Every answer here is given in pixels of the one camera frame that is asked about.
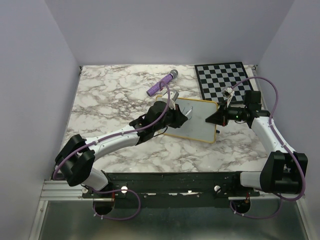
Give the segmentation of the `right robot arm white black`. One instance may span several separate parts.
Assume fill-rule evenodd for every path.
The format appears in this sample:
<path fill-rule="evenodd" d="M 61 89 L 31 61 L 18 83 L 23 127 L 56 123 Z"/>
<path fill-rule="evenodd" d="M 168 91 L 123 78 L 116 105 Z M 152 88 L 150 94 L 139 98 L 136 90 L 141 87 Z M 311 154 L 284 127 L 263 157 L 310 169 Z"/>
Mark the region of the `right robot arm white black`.
<path fill-rule="evenodd" d="M 273 194 L 298 195 L 302 192 L 308 158 L 284 140 L 270 112 L 262 109 L 260 91 L 245 91 L 244 107 L 233 107 L 224 101 L 205 121 L 223 127 L 229 121 L 247 123 L 268 153 L 262 171 L 243 171 L 230 183 L 234 195 L 241 196 L 248 188 Z"/>

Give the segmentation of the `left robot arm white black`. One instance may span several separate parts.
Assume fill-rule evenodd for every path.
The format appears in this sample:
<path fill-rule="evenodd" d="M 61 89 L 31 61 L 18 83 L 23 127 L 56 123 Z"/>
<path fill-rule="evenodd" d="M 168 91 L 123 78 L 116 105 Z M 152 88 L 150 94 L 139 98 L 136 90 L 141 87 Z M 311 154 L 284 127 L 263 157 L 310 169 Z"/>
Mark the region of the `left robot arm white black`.
<path fill-rule="evenodd" d="M 170 108 L 156 101 L 147 111 L 122 129 L 98 137 L 72 136 L 55 158 L 53 180 L 61 173 L 71 187 L 83 185 L 93 189 L 101 198 L 107 197 L 111 185 L 106 174 L 93 167 L 96 160 L 117 150 L 140 145 L 152 139 L 155 133 L 167 128 L 180 128 L 188 117 L 178 104 Z"/>

